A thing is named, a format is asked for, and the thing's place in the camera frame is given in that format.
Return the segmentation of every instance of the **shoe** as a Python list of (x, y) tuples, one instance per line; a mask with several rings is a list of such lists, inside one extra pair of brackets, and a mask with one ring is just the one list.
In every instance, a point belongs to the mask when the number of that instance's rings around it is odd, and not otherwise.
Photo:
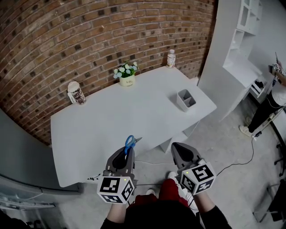
[(245, 119), (246, 126), (249, 126), (251, 121), (252, 121), (252, 119), (250, 117), (246, 117), (246, 119)]
[(177, 176), (177, 173), (174, 171), (169, 172), (168, 174), (168, 179), (173, 179), (175, 181), (175, 183), (178, 185), (179, 182), (177, 181), (177, 179), (175, 178)]
[(247, 137), (252, 137), (252, 133), (249, 132), (248, 127), (245, 126), (238, 126), (239, 130), (245, 134)]
[(153, 194), (154, 196), (156, 196), (156, 193), (153, 189), (149, 188), (146, 192), (146, 195), (150, 195), (150, 194)]

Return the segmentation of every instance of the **black pants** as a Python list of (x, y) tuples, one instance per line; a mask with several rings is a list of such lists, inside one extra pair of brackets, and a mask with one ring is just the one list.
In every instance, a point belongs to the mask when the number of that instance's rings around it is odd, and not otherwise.
[(274, 101), (272, 93), (270, 92), (255, 112), (251, 124), (248, 126), (249, 132), (253, 133), (269, 117), (269, 115), (280, 108), (281, 106)]

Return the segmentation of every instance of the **gray floor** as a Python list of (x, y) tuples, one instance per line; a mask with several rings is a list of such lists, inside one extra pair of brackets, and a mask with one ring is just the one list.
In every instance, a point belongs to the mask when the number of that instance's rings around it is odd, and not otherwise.
[[(197, 148), (201, 155), (210, 161), (218, 173), (231, 163), (245, 163), (252, 155), (250, 138), (238, 130), (246, 115), (253, 116), (255, 106), (246, 99), (222, 122), (211, 120), (211, 115), (203, 119), (192, 136), (185, 143)], [(279, 229), (281, 222), (272, 222), (267, 216), (262, 223), (257, 223), (252, 215), (254, 208), (265, 195), (266, 186), (279, 183), (280, 165), (273, 163), (278, 159), (276, 149), (278, 140), (269, 126), (253, 142), (254, 158), (247, 165), (235, 165), (224, 170), (208, 191), (213, 201), (225, 214), (234, 229)], [(160, 148), (141, 154), (136, 160), (151, 163), (172, 163), (172, 155), (163, 153)], [(150, 165), (136, 162), (135, 175), (138, 184), (161, 183), (166, 174), (176, 171), (175, 165)], [(84, 194), (76, 199), (59, 204), (55, 209), (39, 210), (42, 218), (51, 228), (66, 226), (69, 229), (100, 228), (109, 205), (96, 194), (96, 185), (85, 184)], [(160, 186), (138, 186), (136, 195), (144, 194), (150, 187), (159, 190)]]

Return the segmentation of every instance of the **person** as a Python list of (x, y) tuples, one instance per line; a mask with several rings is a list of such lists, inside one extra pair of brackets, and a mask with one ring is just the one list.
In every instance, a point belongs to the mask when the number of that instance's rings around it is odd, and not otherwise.
[[(279, 68), (283, 70), (280, 61), (277, 61)], [(286, 104), (286, 78), (279, 71), (272, 70), (272, 74), (277, 76), (278, 82), (274, 85), (266, 99), (259, 105), (255, 112), (250, 125), (239, 126), (239, 130), (248, 137), (275, 111), (279, 110)]]
[[(179, 196), (176, 173), (170, 172), (162, 184), (159, 198), (149, 189), (138, 195), (127, 209), (125, 204), (112, 204), (101, 229), (118, 228), (188, 228), (203, 229), (198, 218)], [(193, 197), (206, 229), (231, 229), (225, 216), (211, 201), (206, 191)]]

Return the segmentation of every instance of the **scissors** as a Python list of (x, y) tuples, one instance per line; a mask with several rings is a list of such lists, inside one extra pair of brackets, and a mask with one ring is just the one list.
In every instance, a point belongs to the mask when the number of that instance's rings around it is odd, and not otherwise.
[(126, 140), (126, 142), (125, 142), (125, 149), (124, 149), (124, 153), (127, 155), (127, 151), (128, 151), (128, 149), (129, 148), (133, 148), (135, 145), (136, 145), (136, 143), (138, 142), (138, 141), (140, 141), (142, 138), (134, 138), (134, 136), (133, 135), (130, 135), (128, 138), (127, 138), (127, 140)]

